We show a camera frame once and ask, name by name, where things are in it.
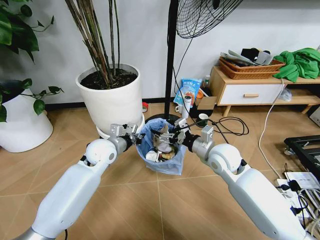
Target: cabinet leg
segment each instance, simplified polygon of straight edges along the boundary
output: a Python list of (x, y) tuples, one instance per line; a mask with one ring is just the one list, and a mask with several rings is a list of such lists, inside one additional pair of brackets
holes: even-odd
[(305, 109), (302, 110), (301, 113), (302, 113), (302, 114), (306, 114), (311, 107), (312, 107), (312, 105), (307, 105), (307, 106), (305, 107)]
[(224, 113), (223, 113), (223, 116), (224, 116), (224, 117), (228, 116), (228, 113), (229, 113), (229, 111), (230, 111), (230, 108), (231, 108), (231, 105), (226, 106), (226, 108), (225, 108), (225, 110), (224, 110)]

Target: blue plastic bag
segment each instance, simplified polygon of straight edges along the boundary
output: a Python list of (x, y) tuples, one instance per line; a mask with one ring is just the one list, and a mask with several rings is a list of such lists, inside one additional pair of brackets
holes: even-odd
[(178, 151), (175, 156), (164, 162), (154, 162), (146, 159), (146, 154), (154, 147), (153, 136), (151, 129), (159, 131), (165, 124), (168, 124), (169, 133), (175, 128), (170, 123), (162, 118), (155, 118), (148, 121), (141, 131), (140, 134), (145, 134), (140, 145), (136, 146), (136, 150), (140, 157), (145, 161), (146, 167), (163, 174), (181, 175), (184, 166), (184, 158), (187, 147), (184, 145), (178, 145)]

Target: baseboard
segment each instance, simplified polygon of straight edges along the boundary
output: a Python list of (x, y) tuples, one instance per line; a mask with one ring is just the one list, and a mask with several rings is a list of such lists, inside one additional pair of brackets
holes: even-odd
[[(164, 103), (164, 97), (155, 97), (155, 98), (143, 98), (143, 102), (148, 104), (157, 104), (157, 103)], [(45, 110), (51, 111), (56, 109), (76, 109), (76, 108), (85, 108), (86, 105), (83, 101), (80, 102), (66, 102), (66, 103), (49, 103), (45, 105)]]

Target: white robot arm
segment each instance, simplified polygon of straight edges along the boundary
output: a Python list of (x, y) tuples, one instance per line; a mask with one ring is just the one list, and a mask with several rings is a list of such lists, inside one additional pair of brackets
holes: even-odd
[[(226, 143), (214, 146), (212, 126), (204, 127), (198, 136), (189, 133), (183, 118), (175, 125), (179, 134), (173, 135), (178, 143), (186, 145), (223, 178), (231, 195), (261, 232), (275, 240), (314, 239), (303, 229), (277, 189), (262, 173), (251, 168), (234, 146)], [(32, 226), (15, 239), (52, 240), (69, 228), (95, 193), (107, 167), (117, 155), (142, 139), (136, 129), (131, 123), (125, 127), (113, 124), (109, 140), (91, 142), (85, 156), (63, 174), (42, 200)], [(168, 135), (162, 140), (170, 141)]]

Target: white plant pot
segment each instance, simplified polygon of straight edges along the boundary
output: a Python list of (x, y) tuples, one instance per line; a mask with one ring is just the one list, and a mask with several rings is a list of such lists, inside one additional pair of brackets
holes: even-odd
[[(23, 94), (31, 95), (26, 89)], [(0, 122), (0, 146), (11, 153), (20, 153), (44, 143), (52, 134), (53, 126), (47, 116), (34, 111), (35, 99), (18, 95), (5, 102), (6, 122)]]
[(80, 83), (85, 77), (96, 71), (93, 67), (80, 74), (75, 80), (92, 121), (98, 132), (100, 130), (105, 136), (110, 135), (111, 124), (133, 123), (137, 124), (138, 127), (145, 124), (142, 118), (140, 72), (137, 68), (128, 64), (120, 64), (120, 68), (135, 73), (137, 75), (136, 79), (128, 85), (114, 89), (90, 89)]

